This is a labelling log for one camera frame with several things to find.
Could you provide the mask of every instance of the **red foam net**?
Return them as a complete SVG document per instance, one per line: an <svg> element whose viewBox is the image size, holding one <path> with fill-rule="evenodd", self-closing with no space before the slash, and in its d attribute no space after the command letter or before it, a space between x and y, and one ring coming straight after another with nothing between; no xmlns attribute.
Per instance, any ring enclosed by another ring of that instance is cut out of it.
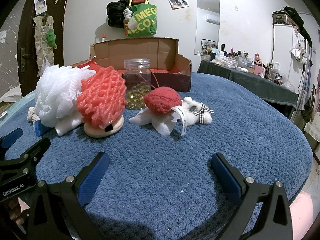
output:
<svg viewBox="0 0 320 240"><path fill-rule="evenodd" d="M77 109L83 121L94 128L105 128L115 120L128 104L124 82L112 66L100 68L94 76L81 80L82 94L78 96Z"/></svg>

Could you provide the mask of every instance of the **blue tablecloth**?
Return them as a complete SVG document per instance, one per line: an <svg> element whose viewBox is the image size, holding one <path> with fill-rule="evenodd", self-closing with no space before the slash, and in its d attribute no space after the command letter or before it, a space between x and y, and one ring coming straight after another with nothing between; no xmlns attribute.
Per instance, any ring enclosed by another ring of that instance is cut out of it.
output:
<svg viewBox="0 0 320 240"><path fill-rule="evenodd" d="M110 166L92 201L85 207L107 239L202 239L215 236L235 210L212 172L209 161L221 152L232 166L258 182L284 183L293 200L307 179L312 151L286 117L244 87L227 79L192 74L191 96L214 110L212 124L193 125L180 136L177 124L170 136L151 125L136 126L124 111L122 129L108 138L89 138L83 125L62 137L45 134L49 150L36 167L38 180L63 181L76 175L100 151ZM24 134L6 158L17 158L38 141L26 117L34 101L22 99L0 128L0 136L17 127ZM247 230L257 218L254 212Z"/></svg>

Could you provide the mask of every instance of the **gold beads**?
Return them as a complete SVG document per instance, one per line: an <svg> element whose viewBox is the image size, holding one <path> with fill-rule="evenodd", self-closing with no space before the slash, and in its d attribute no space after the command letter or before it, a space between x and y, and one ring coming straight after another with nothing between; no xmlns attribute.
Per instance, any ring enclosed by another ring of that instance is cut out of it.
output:
<svg viewBox="0 0 320 240"><path fill-rule="evenodd" d="M127 109L140 110L146 107L144 104L144 96L150 92L150 85L145 82L136 84L127 92L126 100Z"/></svg>

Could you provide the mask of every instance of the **open cardboard box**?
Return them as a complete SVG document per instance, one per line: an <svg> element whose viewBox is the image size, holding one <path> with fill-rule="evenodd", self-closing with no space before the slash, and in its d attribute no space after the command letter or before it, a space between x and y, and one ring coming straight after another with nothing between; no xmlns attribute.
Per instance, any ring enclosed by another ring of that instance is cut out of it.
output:
<svg viewBox="0 0 320 240"><path fill-rule="evenodd" d="M171 38L130 38L112 40L90 45L90 58L102 67L113 66L124 73L124 60L150 58L150 69L159 86L171 87L176 91L190 92L191 60L178 54L178 40ZM72 66L84 64L82 61ZM152 75L151 83L157 87Z"/></svg>

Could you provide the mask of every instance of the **human hand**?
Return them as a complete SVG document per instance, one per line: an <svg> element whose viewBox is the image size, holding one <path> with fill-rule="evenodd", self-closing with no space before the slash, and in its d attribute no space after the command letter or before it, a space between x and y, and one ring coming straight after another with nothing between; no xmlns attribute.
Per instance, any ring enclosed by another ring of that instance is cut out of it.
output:
<svg viewBox="0 0 320 240"><path fill-rule="evenodd" d="M24 223L24 218L21 217L21 212L25 209L30 208L26 203L24 203L20 198L15 198L9 202L9 216L11 220L14 220L18 226Z"/></svg>

